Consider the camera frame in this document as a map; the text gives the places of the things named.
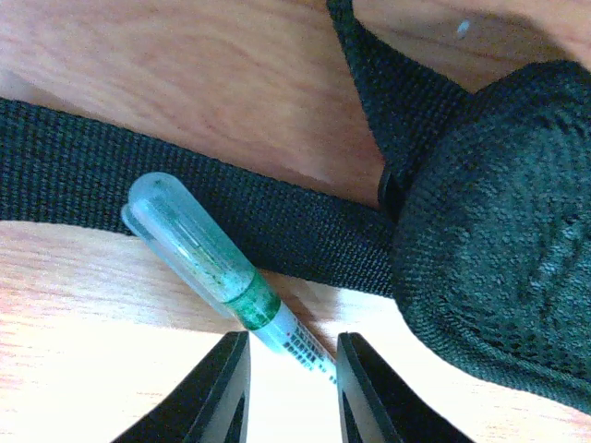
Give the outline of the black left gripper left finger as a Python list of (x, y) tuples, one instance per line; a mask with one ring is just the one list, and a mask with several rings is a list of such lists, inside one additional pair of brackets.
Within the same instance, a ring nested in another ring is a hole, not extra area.
[(244, 442), (250, 392), (247, 332), (228, 332), (117, 442)]

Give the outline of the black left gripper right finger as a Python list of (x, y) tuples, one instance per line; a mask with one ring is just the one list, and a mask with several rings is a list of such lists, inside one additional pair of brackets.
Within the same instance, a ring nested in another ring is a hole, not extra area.
[(343, 442), (469, 442), (428, 406), (356, 332), (338, 335), (337, 389)]

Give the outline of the silver pen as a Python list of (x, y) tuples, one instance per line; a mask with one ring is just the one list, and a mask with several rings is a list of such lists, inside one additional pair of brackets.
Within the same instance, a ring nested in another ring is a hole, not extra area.
[(130, 187), (121, 216), (219, 314), (235, 318), (272, 352), (336, 382), (330, 353), (177, 178), (142, 175)]

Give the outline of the black student backpack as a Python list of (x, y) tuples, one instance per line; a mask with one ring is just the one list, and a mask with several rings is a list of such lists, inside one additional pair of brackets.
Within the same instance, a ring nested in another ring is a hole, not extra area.
[(465, 373), (590, 410), (590, 74), (527, 65), (470, 93), (328, 4), (385, 167), (370, 209), (124, 128), (1, 102), (1, 217), (123, 233), (166, 172), (256, 266), (393, 299)]

